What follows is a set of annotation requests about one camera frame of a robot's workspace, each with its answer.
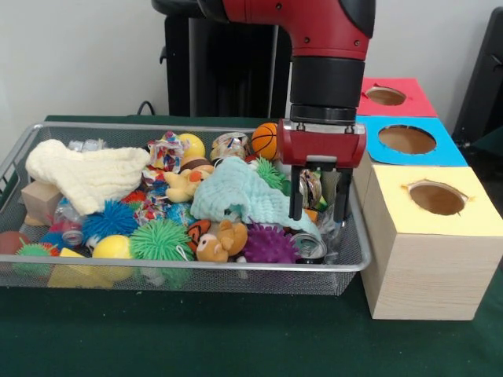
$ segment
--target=light blue cloth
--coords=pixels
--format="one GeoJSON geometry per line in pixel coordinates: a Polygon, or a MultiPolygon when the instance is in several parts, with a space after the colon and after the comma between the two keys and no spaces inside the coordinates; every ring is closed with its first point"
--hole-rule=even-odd
{"type": "Polygon", "coordinates": [[[303,211],[298,221],[288,216],[290,198],[269,185],[245,161],[229,157],[203,181],[194,196],[192,216],[212,221],[280,224],[321,239],[317,226],[303,211]]]}

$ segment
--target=mini basketball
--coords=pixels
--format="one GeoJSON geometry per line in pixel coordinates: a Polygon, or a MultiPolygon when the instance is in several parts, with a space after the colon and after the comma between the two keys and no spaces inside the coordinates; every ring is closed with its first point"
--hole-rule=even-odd
{"type": "Polygon", "coordinates": [[[277,159],[277,124],[260,125],[253,133],[251,146],[255,153],[264,159],[277,159]]]}

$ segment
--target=red ball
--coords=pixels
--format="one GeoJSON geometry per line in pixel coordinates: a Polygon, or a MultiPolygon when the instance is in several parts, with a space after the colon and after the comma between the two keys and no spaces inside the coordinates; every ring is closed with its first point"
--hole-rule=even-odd
{"type": "Polygon", "coordinates": [[[0,254],[15,255],[22,247],[23,242],[30,243],[30,239],[20,232],[4,232],[0,233],[0,254]]]}

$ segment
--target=yellow tennis ball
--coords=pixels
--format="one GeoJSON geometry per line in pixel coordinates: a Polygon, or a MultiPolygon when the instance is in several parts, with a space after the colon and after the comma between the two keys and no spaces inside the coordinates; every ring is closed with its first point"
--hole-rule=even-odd
{"type": "Polygon", "coordinates": [[[186,147],[188,146],[183,154],[184,157],[198,156],[204,158],[206,156],[204,143],[196,135],[181,134],[178,137],[186,147]]]}
{"type": "MultiPolygon", "coordinates": [[[[94,248],[93,258],[132,259],[130,253],[130,240],[126,236],[109,236],[104,238],[94,248]]],[[[132,267],[116,267],[113,265],[100,265],[94,268],[110,281],[122,281],[133,276],[132,267]]]]}

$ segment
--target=wire mesh basket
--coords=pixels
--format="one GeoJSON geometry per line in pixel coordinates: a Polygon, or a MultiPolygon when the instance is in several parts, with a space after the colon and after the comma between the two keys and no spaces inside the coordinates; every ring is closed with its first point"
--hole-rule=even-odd
{"type": "MultiPolygon", "coordinates": [[[[167,130],[197,135],[207,150],[220,134],[237,130],[203,126],[46,122],[33,126],[0,165],[0,232],[20,230],[38,242],[46,227],[24,225],[21,189],[30,178],[26,158],[41,141],[103,139],[111,148],[143,147],[167,130]]],[[[252,134],[253,129],[239,129],[252,134]]],[[[341,232],[338,257],[331,265],[165,262],[100,258],[5,255],[0,245],[0,285],[10,287],[84,287],[120,290],[244,292],[289,295],[340,295],[356,272],[370,263],[361,208],[353,189],[351,216],[341,232]]]]}

